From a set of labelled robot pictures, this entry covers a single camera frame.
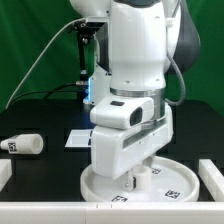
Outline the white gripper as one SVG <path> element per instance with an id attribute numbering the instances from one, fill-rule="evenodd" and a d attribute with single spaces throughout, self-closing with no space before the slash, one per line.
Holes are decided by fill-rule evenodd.
<path id="1" fill-rule="evenodd" d="M 136 178 L 131 170 L 140 164 L 152 167 L 151 156 L 168 144 L 173 136 L 172 110 L 165 106 L 165 116 L 128 130 L 96 126 L 91 138 L 91 162 L 93 171 L 104 177 L 117 179 L 126 173 L 124 188 L 132 191 Z"/>

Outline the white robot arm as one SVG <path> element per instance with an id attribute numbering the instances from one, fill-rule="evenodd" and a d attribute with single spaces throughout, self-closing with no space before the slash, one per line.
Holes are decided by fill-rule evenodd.
<path id="1" fill-rule="evenodd" d="M 108 26 L 107 92 L 95 102 L 90 120 L 91 165 L 81 186 L 104 188 L 121 179 L 132 190 L 141 168 L 170 142 L 173 121 L 165 99 L 164 73 L 174 66 L 173 51 L 180 34 L 179 15 L 168 17 L 163 0 L 70 0 L 88 23 Z"/>

